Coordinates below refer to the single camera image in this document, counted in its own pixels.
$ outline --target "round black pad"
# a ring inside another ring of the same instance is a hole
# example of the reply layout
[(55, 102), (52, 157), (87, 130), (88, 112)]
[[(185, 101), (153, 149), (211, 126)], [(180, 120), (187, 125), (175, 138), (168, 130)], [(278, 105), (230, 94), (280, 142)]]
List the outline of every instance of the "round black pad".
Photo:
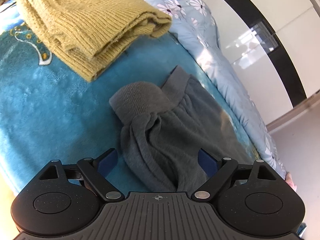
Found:
[(88, 225), (98, 211), (96, 195), (68, 182), (60, 161), (48, 163), (11, 206), (17, 228), (45, 237), (76, 232)]
[(281, 179), (249, 181), (226, 190), (218, 199), (218, 212), (233, 228), (260, 237), (294, 232), (304, 217), (304, 204)]
[(246, 197), (245, 204), (252, 211), (259, 214), (278, 212), (283, 204), (280, 198), (270, 193), (253, 193)]
[(68, 195), (60, 192), (50, 192), (36, 198), (33, 205), (36, 210), (44, 214), (55, 214), (66, 210), (71, 204)]

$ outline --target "light blue comforter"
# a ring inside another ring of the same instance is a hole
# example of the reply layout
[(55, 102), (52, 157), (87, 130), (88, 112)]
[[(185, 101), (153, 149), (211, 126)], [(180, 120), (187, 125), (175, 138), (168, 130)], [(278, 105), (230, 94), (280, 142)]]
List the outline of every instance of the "light blue comforter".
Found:
[(219, 49), (218, 30), (202, 0), (145, 0), (172, 16), (169, 30), (191, 54), (240, 120), (260, 156), (284, 179), (273, 139), (247, 90)]

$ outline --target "screw head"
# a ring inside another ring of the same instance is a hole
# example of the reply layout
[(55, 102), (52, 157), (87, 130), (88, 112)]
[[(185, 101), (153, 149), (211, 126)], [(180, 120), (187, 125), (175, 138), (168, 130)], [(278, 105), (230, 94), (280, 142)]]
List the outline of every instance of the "screw head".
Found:
[(110, 191), (106, 194), (106, 198), (108, 199), (118, 199), (121, 197), (121, 193), (117, 191)]
[(207, 199), (210, 197), (210, 193), (206, 191), (197, 191), (195, 193), (195, 197), (200, 199)]

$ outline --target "yellow knitted fabric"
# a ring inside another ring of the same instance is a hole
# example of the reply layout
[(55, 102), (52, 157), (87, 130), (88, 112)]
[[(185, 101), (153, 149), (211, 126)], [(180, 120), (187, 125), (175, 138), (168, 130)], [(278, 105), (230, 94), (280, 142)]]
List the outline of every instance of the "yellow knitted fabric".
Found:
[(17, 0), (23, 19), (57, 57), (94, 80), (140, 35), (166, 33), (171, 17), (143, 0)]

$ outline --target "gray cloth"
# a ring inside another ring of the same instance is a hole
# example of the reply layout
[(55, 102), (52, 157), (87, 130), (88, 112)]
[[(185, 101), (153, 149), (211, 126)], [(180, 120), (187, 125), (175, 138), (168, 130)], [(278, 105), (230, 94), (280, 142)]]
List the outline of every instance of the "gray cloth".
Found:
[(216, 159), (252, 164), (228, 115), (192, 75), (177, 66), (160, 89), (148, 82), (121, 88), (110, 105), (124, 124), (124, 159), (154, 192), (193, 193), (208, 177), (200, 148)]

